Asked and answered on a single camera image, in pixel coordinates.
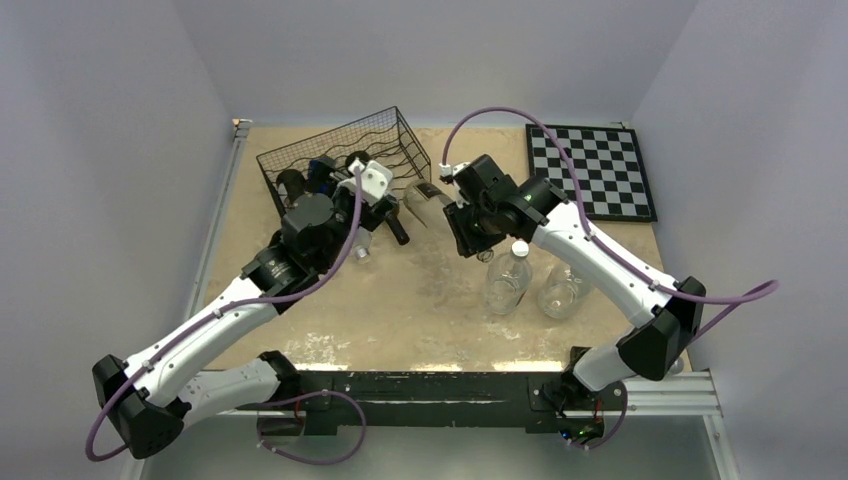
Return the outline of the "clear glass bottle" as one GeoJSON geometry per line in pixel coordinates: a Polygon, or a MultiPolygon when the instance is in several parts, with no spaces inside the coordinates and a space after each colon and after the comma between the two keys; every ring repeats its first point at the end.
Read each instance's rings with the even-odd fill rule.
{"type": "Polygon", "coordinates": [[[471,207],[459,208],[436,185],[417,179],[403,192],[407,210],[425,227],[427,246],[438,253],[469,258],[483,263],[494,258],[490,235],[474,222],[471,207]]]}

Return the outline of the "blue square glass bottle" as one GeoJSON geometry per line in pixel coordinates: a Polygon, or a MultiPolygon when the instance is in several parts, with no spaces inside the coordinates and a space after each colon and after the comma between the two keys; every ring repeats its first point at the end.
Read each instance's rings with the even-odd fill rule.
{"type": "MultiPolygon", "coordinates": [[[[335,159],[322,156],[309,161],[307,190],[311,193],[321,193],[332,197],[341,179],[344,179],[344,176],[336,170],[335,159]]],[[[350,256],[360,264],[367,263],[371,258],[371,239],[370,232],[362,227],[357,229],[350,256]]]]}

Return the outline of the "clear bottle white cap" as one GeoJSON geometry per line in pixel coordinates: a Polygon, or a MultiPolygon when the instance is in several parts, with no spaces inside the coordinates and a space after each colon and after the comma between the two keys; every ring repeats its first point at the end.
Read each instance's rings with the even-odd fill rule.
{"type": "Polygon", "coordinates": [[[517,308],[533,278],[529,253],[529,244],[516,240],[489,263],[483,290],[484,307],[489,312],[508,315],[517,308]]]}
{"type": "Polygon", "coordinates": [[[546,316],[565,320],[575,315],[592,289],[593,285],[580,270],[560,262],[549,272],[537,303],[546,316]]]}

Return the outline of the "green wine bottle gold label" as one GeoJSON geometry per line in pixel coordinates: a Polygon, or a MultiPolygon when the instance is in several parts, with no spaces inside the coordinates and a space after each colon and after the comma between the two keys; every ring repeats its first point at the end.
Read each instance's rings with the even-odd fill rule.
{"type": "Polygon", "coordinates": [[[276,189],[283,212],[287,212],[306,193],[306,178],[299,170],[285,169],[276,178],[276,189]]]}

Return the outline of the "dark brown wine bottle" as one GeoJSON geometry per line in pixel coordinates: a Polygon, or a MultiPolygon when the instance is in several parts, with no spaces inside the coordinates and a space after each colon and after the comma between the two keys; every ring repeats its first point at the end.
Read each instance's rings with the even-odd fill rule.
{"type": "MultiPolygon", "coordinates": [[[[345,166],[349,167],[355,161],[360,161],[361,163],[367,165],[371,160],[372,157],[366,151],[357,150],[347,156],[345,160],[345,166]]],[[[393,207],[393,210],[387,215],[385,219],[385,224],[388,226],[389,230],[394,235],[397,243],[403,246],[407,245],[410,242],[410,236],[399,219],[399,212],[400,203],[399,200],[396,200],[396,204],[393,207]]]]}

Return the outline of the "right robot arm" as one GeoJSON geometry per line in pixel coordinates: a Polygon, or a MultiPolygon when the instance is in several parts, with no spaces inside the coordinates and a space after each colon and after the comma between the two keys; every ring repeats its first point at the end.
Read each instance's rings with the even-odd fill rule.
{"type": "Polygon", "coordinates": [[[592,224],[548,179],[517,184],[488,155],[443,165],[440,179],[458,198],[444,209],[465,257],[507,237],[533,244],[582,274],[625,315],[631,329],[570,362],[561,381],[564,399],[584,407],[610,384],[639,376],[663,379],[699,332],[706,293],[693,277],[678,281],[651,267],[592,224]]]}

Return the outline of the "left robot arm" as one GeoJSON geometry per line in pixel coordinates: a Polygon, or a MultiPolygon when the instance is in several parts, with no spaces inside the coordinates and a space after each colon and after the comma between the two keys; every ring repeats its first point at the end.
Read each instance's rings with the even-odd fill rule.
{"type": "Polygon", "coordinates": [[[321,289],[351,253],[357,236],[393,213],[397,198],[351,180],[329,194],[303,194],[280,228],[218,298],[141,352],[106,355],[92,368],[100,405],[85,440],[92,462],[124,451],[161,452],[188,427],[247,405],[284,409],[309,399],[302,376],[278,351],[202,374],[236,341],[321,289]]]}

